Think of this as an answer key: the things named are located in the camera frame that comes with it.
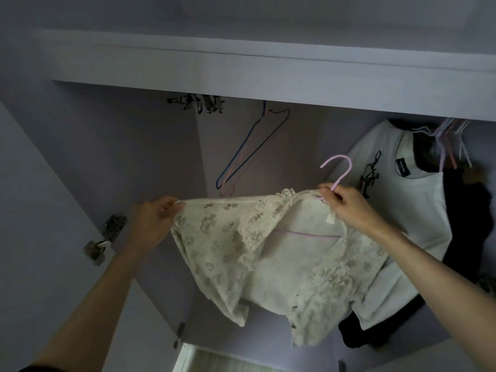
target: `forearm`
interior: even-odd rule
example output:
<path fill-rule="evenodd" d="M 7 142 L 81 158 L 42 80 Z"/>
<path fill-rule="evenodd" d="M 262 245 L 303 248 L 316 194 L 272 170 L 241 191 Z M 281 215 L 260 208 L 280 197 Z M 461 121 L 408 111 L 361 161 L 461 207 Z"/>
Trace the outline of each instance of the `forearm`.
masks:
<path fill-rule="evenodd" d="M 66 372 L 100 371 L 142 259 L 126 248 L 116 255 L 96 285 L 45 345 L 34 365 Z"/>
<path fill-rule="evenodd" d="M 496 369 L 496 300 L 389 228 L 376 241 L 395 260 L 453 338 L 485 369 Z"/>

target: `hand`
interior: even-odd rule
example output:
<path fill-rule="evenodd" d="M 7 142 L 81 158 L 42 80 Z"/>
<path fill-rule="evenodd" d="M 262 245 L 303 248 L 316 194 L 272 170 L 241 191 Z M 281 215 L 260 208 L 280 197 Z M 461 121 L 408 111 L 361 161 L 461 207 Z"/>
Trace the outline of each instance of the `hand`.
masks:
<path fill-rule="evenodd" d="M 332 184 L 334 183 L 320 184 L 320 194 L 346 224 L 372 239 L 377 239 L 393 230 L 393 227 L 369 205 L 355 188 L 338 185 L 333 192 L 330 190 Z"/>
<path fill-rule="evenodd" d="M 147 252 L 164 240 L 174 217 L 184 208 L 183 203 L 174 204 L 176 201 L 175 197 L 163 196 L 135 205 L 126 248 Z"/>

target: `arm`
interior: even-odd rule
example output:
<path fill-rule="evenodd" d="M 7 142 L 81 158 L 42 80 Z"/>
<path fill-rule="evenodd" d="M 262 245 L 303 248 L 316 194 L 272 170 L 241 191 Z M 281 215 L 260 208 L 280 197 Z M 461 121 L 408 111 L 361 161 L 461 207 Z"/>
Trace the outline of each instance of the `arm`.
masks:
<path fill-rule="evenodd" d="M 164 196 L 135 207 L 124 250 L 117 254 L 62 327 L 45 345 L 34 366 L 66 372 L 101 371 L 133 277 L 146 254 L 169 232 L 184 204 Z"/>
<path fill-rule="evenodd" d="M 355 188 L 331 186 L 320 192 L 338 217 L 381 245 L 472 359 L 496 370 L 496 299 L 387 224 Z"/>

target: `metal hinge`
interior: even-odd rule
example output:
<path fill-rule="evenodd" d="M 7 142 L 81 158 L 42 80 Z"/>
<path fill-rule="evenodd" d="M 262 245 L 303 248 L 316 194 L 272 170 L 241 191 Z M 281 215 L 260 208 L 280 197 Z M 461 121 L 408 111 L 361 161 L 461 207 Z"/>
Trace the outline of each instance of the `metal hinge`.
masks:
<path fill-rule="evenodd" d="M 124 215 L 117 216 L 112 214 L 105 222 L 105 230 L 103 232 L 104 239 L 100 242 L 91 240 L 83 248 L 83 254 L 87 256 L 92 263 L 100 266 L 105 261 L 105 249 L 111 246 L 117 236 L 121 233 L 127 218 Z"/>
<path fill-rule="evenodd" d="M 179 324 L 179 327 L 177 328 L 177 332 L 176 332 L 177 339 L 174 342 L 174 344 L 172 345 L 172 347 L 174 347 L 174 350 L 177 350 L 177 345 L 179 344 L 179 341 L 181 341 L 181 342 L 183 341 L 184 328 L 186 328 L 186 323 L 181 322 Z"/>

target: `wardrobe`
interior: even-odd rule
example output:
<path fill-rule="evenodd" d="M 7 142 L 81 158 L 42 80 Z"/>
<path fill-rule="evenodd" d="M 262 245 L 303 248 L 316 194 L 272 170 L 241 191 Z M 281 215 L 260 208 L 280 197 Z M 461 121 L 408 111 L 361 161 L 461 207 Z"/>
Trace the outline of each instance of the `wardrobe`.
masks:
<path fill-rule="evenodd" d="M 495 0 L 53 1 L 2 12 L 0 99 L 101 231 L 135 201 L 219 197 L 264 100 L 291 113 L 234 196 L 314 188 L 334 167 L 322 162 L 388 118 L 473 120 L 463 139 L 496 193 Z M 167 102 L 188 93 L 220 96 L 223 112 Z M 496 273 L 495 233 L 481 271 Z M 184 342 L 284 370 L 365 370 L 448 337 L 424 306 L 380 350 L 348 349 L 337 329 L 291 348 L 282 316 L 253 305 L 244 328 L 223 317 L 172 238 L 137 280 L 172 329 L 185 323 Z"/>

